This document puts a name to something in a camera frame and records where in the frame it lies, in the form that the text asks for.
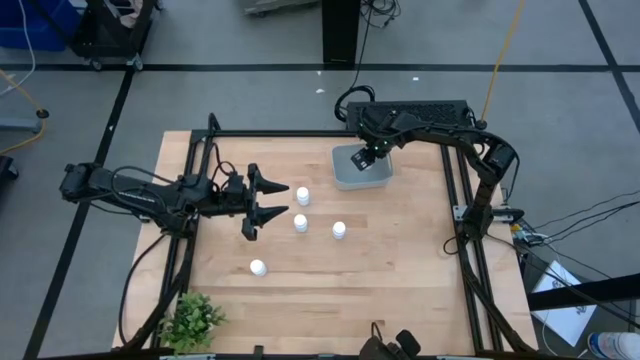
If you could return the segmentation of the clear plastic bottle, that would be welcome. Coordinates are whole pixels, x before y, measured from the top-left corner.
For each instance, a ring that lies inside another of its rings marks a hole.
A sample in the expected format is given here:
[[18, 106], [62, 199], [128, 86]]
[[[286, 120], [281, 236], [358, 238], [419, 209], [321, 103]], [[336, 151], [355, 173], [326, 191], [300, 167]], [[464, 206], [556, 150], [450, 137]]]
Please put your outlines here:
[[632, 332], [591, 333], [589, 350], [598, 358], [640, 360], [640, 334]]

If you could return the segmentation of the small green potted plant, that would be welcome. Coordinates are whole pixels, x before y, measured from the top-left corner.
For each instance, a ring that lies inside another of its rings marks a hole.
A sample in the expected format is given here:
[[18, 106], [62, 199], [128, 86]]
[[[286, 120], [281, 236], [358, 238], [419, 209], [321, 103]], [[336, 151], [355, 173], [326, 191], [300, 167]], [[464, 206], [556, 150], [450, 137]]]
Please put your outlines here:
[[222, 307], [213, 306], [209, 296], [199, 292], [184, 293], [178, 299], [175, 311], [160, 322], [160, 344], [171, 348], [175, 355], [204, 350], [213, 341], [212, 331], [227, 322]]

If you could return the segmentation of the white paper sheet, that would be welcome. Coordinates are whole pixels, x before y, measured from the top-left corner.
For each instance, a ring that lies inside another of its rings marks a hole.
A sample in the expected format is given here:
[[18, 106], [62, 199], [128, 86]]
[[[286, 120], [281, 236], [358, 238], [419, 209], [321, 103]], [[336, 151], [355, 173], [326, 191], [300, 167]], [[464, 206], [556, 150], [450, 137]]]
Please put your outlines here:
[[[565, 269], [557, 260], [553, 260], [536, 281], [531, 292], [538, 293], [562, 288], [566, 285], [580, 284], [581, 281], [578, 278]], [[579, 305], [550, 310], [535, 310], [531, 314], [542, 323], [541, 337], [545, 346], [548, 346], [547, 337], [555, 335], [566, 345], [575, 347], [591, 320], [595, 309], [595, 305]]]

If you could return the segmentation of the grey stand base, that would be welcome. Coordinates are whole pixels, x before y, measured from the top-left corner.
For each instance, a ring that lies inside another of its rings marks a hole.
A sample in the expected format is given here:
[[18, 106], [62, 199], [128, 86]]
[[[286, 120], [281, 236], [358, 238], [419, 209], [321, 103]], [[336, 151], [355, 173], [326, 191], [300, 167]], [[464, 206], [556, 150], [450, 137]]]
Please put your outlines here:
[[38, 133], [43, 121], [36, 118], [0, 117], [0, 131], [28, 131]]

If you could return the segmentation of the grey platform base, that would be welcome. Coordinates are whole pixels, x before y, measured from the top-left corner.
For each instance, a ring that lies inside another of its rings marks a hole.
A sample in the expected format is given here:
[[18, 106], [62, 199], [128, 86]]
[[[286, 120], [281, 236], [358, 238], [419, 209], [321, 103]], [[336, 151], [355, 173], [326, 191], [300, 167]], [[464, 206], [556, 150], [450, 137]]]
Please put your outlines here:
[[239, 0], [240, 7], [247, 15], [264, 16], [282, 8], [315, 5], [320, 0]]

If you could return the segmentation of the blue plastic bin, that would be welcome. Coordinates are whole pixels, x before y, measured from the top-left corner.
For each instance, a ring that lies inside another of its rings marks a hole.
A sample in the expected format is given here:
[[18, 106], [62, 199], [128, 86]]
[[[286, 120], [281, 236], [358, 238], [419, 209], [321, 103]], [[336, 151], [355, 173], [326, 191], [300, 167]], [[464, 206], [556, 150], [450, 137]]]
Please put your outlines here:
[[[36, 0], [64, 33], [73, 37], [81, 15], [69, 0]], [[0, 47], [27, 49], [27, 29], [31, 47], [38, 51], [61, 52], [67, 44], [29, 0], [0, 0]]]

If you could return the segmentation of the black flat beam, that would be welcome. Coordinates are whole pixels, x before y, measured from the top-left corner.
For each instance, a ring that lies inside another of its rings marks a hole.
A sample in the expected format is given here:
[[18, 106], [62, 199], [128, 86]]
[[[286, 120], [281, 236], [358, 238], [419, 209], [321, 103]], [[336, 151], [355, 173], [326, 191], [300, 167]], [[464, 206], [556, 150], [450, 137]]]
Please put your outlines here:
[[531, 293], [531, 310], [598, 305], [640, 299], [640, 273]]

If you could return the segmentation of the black upright post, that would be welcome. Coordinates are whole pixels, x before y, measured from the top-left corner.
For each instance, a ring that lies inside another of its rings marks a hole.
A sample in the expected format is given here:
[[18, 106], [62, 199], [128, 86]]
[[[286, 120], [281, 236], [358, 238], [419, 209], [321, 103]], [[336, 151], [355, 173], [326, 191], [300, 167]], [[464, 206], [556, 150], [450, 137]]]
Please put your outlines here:
[[361, 0], [321, 0], [325, 64], [356, 62]]

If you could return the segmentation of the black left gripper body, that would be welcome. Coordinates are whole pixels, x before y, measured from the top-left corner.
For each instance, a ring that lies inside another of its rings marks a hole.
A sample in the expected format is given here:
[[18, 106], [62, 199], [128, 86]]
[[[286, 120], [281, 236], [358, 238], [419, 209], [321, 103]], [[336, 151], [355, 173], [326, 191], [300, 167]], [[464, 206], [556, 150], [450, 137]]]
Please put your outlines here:
[[237, 171], [232, 171], [222, 187], [224, 197], [224, 208], [227, 213], [232, 216], [236, 214], [245, 214], [242, 220], [241, 233], [249, 241], [256, 241], [258, 230], [258, 205], [256, 202], [257, 187], [256, 177], [258, 166], [255, 163], [248, 165], [247, 178], [249, 185], [244, 183], [244, 177]]

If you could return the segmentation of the black caster foot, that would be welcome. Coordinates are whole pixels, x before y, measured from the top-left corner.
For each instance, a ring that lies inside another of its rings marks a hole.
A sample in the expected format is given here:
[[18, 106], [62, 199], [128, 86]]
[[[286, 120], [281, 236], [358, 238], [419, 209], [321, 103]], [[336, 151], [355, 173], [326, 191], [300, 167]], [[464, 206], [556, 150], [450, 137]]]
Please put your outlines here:
[[14, 164], [14, 159], [0, 155], [0, 180], [16, 180], [18, 177], [19, 171]]

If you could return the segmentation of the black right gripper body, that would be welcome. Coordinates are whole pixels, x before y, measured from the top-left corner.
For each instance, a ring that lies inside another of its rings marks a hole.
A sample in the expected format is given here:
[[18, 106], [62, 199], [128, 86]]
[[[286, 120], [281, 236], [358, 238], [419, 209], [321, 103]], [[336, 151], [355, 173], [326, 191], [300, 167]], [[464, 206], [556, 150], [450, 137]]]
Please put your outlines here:
[[350, 160], [359, 171], [364, 171], [375, 163], [375, 151], [370, 148], [363, 147], [354, 153], [350, 157]]

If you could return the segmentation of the grey plastic basket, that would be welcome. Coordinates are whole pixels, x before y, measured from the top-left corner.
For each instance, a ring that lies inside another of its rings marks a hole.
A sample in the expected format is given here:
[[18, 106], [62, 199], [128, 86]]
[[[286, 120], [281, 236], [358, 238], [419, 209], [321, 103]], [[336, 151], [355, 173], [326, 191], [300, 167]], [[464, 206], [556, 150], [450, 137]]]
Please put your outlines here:
[[391, 181], [394, 171], [390, 155], [376, 159], [371, 166], [362, 171], [356, 167], [351, 157], [364, 148], [363, 144], [347, 144], [332, 149], [332, 167], [338, 190], [384, 187]]

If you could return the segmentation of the black silver mounted device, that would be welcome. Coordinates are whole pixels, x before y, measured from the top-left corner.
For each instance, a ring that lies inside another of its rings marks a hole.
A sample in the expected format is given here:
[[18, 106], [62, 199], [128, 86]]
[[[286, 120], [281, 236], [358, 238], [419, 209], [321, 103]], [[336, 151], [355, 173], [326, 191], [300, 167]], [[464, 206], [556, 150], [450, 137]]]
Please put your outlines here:
[[525, 215], [525, 212], [522, 209], [499, 206], [492, 209], [492, 215], [494, 221], [513, 224], [518, 222]]

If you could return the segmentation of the black metal table frame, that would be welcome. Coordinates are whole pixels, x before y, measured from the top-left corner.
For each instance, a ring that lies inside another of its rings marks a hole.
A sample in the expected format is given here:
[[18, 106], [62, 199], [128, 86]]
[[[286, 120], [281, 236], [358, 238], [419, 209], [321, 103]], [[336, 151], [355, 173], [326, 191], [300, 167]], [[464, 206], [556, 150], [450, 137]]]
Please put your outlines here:
[[[292, 191], [275, 197], [289, 209], [256, 242], [240, 234], [239, 217], [203, 219], [192, 240], [161, 237], [153, 225], [140, 233], [141, 263], [129, 285], [127, 334], [169, 293], [208, 295], [227, 315], [214, 331], [216, 353], [247, 353], [261, 345], [270, 354], [357, 353], [372, 322], [384, 334], [409, 329], [427, 353], [466, 354], [484, 346], [489, 332], [509, 352], [528, 352], [532, 325], [522, 286], [509, 278], [501, 313], [490, 287], [477, 277], [466, 251], [456, 258], [439, 244], [459, 225], [450, 150], [413, 141], [393, 153], [396, 179], [388, 187], [345, 192], [332, 184], [331, 151], [359, 144], [345, 131], [221, 132], [233, 161], [258, 163], [275, 181], [308, 186], [304, 210], [309, 229], [294, 229], [302, 209]], [[335, 239], [332, 227], [344, 222]], [[266, 263], [255, 276], [250, 262]]]

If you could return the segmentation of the black perforated computer case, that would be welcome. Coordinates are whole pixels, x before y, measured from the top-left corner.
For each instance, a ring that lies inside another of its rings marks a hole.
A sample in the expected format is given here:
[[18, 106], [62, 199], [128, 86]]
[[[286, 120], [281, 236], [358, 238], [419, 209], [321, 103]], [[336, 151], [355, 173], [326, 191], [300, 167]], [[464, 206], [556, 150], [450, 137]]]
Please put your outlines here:
[[356, 130], [361, 117], [375, 128], [379, 123], [400, 113], [411, 114], [426, 122], [465, 127], [472, 125], [471, 110], [465, 100], [376, 101], [349, 102], [346, 108], [347, 128]]

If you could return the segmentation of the black bulky object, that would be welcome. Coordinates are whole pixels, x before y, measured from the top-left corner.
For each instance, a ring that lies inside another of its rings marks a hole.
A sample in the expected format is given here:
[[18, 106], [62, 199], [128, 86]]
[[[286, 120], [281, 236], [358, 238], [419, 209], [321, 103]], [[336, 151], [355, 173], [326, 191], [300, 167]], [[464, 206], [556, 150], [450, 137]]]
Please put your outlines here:
[[371, 335], [361, 348], [359, 360], [415, 360], [422, 347], [414, 335], [402, 329], [395, 342], [385, 343], [376, 322], [371, 323]]

